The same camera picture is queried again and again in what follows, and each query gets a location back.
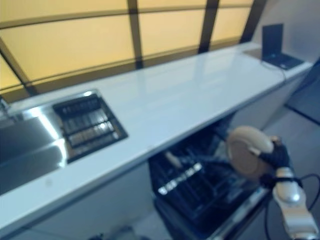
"white countertop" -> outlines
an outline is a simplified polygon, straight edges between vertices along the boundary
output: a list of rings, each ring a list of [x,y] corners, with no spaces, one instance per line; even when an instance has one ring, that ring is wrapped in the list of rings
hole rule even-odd
[[[279,69],[242,53],[256,48],[244,43],[15,102],[25,109],[98,89],[129,137],[0,196],[0,236],[283,84]]]

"dishwasher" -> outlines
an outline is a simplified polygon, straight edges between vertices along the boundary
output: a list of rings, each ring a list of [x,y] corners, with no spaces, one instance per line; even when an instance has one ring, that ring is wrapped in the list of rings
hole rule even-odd
[[[149,158],[154,205],[177,240],[232,239],[266,198],[227,157],[229,115]]]

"cabinet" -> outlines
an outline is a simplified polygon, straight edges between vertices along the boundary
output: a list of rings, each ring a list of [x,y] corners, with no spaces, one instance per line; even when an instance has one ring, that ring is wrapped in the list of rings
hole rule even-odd
[[[153,210],[151,192],[148,165],[143,163],[32,226],[45,237],[28,231],[10,240],[87,240],[112,232]]]
[[[272,115],[283,106],[305,76],[306,74],[301,74],[294,79],[290,79],[289,83],[240,109],[235,114],[231,125],[235,128],[241,125],[249,125],[263,129]]]
[[[10,238],[10,240],[69,240],[67,238],[61,238],[54,235],[48,235],[42,232],[36,232],[33,230],[25,230],[19,235]]]

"stainless steel sink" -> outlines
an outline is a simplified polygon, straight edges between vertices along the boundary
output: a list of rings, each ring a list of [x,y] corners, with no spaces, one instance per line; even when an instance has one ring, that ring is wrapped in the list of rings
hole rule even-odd
[[[128,135],[96,90],[0,119],[0,195]]]

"window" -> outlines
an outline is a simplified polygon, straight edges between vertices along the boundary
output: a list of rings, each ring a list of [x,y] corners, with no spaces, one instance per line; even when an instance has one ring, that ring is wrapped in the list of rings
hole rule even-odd
[[[139,14],[142,56],[198,48],[204,10]]]
[[[0,0],[0,92],[16,101],[237,44],[265,2]]]

